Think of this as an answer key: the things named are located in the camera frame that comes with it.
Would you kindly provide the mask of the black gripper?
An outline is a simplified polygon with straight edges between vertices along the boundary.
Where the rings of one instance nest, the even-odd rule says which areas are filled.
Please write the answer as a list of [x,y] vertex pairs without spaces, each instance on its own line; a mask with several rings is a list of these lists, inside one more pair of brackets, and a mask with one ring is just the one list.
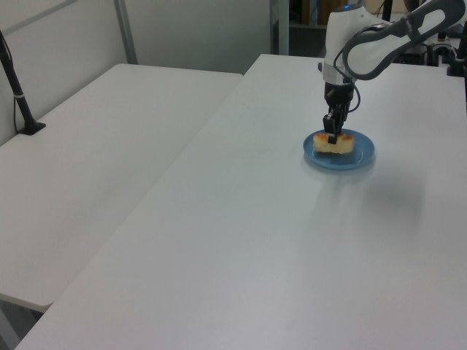
[[335,144],[348,115],[348,104],[353,100],[352,84],[334,85],[325,82],[324,98],[330,107],[323,116],[323,130],[328,136],[328,143]]

